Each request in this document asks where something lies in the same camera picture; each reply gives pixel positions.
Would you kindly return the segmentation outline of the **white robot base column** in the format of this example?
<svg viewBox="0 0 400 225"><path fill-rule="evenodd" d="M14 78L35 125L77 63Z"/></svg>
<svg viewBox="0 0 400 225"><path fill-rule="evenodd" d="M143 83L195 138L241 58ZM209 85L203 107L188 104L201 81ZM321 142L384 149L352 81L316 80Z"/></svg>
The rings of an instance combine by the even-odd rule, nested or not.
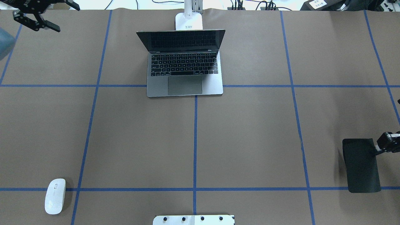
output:
<svg viewBox="0 0 400 225"><path fill-rule="evenodd" d="M159 215L153 225L234 225L234 215Z"/></svg>

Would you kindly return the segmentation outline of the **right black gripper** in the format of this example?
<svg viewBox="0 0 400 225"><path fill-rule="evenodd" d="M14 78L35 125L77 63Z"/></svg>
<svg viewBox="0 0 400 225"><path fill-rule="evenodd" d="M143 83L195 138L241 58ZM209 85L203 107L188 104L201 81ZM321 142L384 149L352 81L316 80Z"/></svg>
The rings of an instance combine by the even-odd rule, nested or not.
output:
<svg viewBox="0 0 400 225"><path fill-rule="evenodd" d="M370 150L372 156L375 157L385 152L398 153L400 151L400 131L384 132L376 142L377 145Z"/></svg>

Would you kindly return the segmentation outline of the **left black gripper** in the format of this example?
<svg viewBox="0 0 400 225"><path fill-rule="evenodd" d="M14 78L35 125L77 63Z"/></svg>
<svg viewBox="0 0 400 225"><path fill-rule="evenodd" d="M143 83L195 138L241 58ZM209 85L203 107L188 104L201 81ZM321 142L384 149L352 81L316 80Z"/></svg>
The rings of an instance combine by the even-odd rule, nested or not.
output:
<svg viewBox="0 0 400 225"><path fill-rule="evenodd" d="M14 21L34 31L39 31L40 27L48 28L56 32L61 31L57 24L45 20L41 15L50 4L56 3L67 3L67 0L8 0L9 6L20 10L12 12ZM25 15L34 13L37 21Z"/></svg>

